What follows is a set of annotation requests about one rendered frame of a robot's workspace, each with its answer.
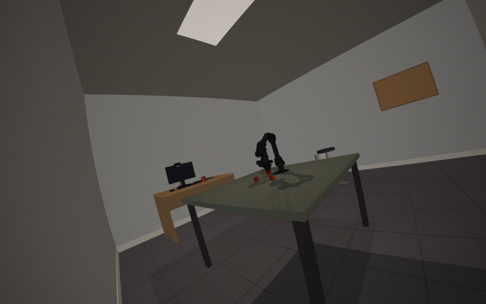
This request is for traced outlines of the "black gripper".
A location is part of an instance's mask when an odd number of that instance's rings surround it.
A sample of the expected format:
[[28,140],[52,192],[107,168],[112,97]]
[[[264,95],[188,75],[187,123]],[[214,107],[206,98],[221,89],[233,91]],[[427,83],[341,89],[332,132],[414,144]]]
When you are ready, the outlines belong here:
[[264,163],[259,164],[259,167],[265,168],[265,171],[267,173],[269,173],[269,171],[271,171],[271,165],[272,165],[271,163],[273,163],[273,160],[269,161],[268,157],[269,157],[268,155],[262,156],[261,158],[262,158],[262,161]]

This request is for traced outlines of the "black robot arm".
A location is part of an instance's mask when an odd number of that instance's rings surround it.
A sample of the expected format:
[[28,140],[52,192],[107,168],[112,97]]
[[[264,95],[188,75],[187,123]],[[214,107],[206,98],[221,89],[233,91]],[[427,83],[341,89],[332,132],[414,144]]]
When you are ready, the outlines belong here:
[[[267,151],[266,151],[266,148],[265,148],[266,145],[267,145],[266,144],[267,140],[270,142],[270,144],[273,148],[273,152],[275,154],[274,163],[275,163],[276,167],[278,167],[278,171],[279,172],[286,171],[286,169],[284,168],[285,161],[283,161],[282,157],[278,154],[277,146],[275,144],[276,138],[275,138],[274,133],[265,133],[264,134],[264,137],[262,138],[262,140],[257,143],[255,156],[256,157],[262,157],[262,156],[267,155]],[[261,158],[260,161],[256,161],[256,164],[258,164],[258,165],[261,164],[261,163],[264,163],[262,161],[262,158]]]

